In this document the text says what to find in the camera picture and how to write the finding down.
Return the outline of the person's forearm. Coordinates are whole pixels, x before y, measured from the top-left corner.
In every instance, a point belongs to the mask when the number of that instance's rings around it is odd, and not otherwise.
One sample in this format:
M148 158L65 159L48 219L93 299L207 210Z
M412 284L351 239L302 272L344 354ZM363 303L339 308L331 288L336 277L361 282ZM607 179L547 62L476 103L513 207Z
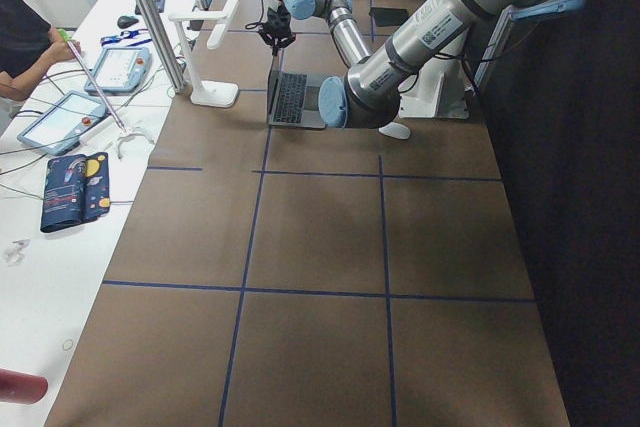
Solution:
M7 72L2 72L1 96L13 101L27 100L55 63L55 57L47 50L31 67L17 77L12 77Z

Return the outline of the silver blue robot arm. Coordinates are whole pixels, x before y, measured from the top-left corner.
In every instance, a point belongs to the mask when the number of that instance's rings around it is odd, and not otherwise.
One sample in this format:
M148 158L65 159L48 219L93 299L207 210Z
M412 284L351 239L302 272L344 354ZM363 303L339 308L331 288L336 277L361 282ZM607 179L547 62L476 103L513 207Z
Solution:
M379 128L401 106L400 85L468 27L489 21L505 8L554 7L562 13L573 0L426 0L375 52L370 52L347 0L270 0L271 17L322 18L348 71L323 79L315 111L321 127Z

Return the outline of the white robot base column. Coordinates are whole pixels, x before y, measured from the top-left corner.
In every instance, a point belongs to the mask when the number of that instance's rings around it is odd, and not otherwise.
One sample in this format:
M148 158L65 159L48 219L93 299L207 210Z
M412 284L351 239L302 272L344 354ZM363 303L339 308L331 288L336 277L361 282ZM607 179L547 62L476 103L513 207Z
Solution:
M401 118L469 118L464 74L458 60L431 58L399 86Z

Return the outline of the person's hand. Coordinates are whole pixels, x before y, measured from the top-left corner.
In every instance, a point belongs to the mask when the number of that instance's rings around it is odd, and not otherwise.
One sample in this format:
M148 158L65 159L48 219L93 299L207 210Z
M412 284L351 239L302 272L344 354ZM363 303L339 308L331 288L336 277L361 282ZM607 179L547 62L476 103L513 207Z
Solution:
M70 47L70 43L64 41L53 42L47 49L46 54L53 64L73 60L76 58L75 50L80 47L80 44L72 42L72 45L73 47Z

